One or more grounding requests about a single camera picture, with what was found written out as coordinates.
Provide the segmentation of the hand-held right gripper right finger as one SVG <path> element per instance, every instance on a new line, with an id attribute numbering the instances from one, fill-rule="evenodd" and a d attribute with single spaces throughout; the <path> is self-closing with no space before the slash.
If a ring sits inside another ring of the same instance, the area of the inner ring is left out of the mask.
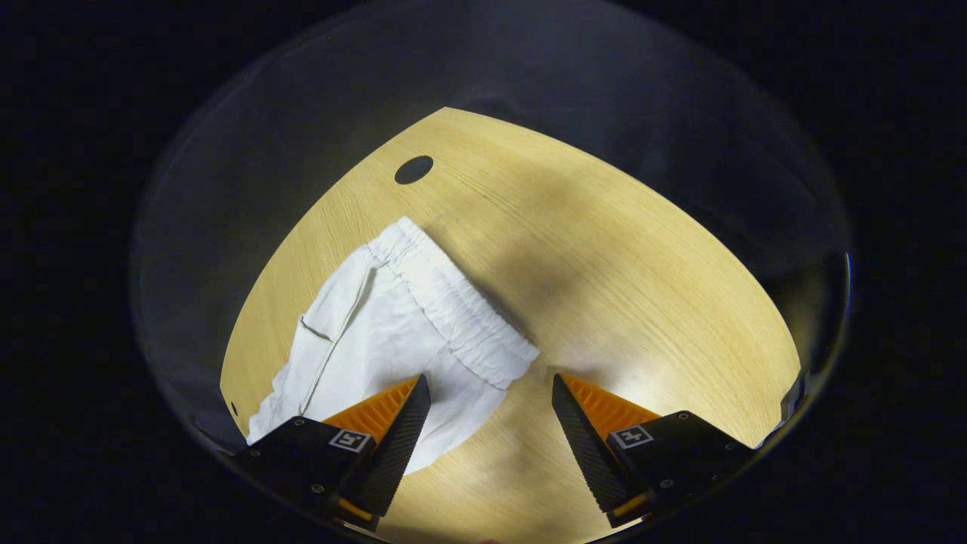
<path id="1" fill-rule="evenodd" d="M 755 453 L 691 411 L 659 416 L 570 374 L 554 376 L 551 403 L 595 503 L 614 529 L 693 502 Z"/>

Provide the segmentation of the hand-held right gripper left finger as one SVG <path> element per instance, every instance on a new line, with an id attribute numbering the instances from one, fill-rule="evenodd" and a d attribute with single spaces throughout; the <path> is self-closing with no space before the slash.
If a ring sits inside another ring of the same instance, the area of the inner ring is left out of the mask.
<path id="1" fill-rule="evenodd" d="M 396 496 L 430 409 L 428 379 L 414 376 L 323 421 L 291 417 L 230 464 L 315 522 L 373 530 Z"/>

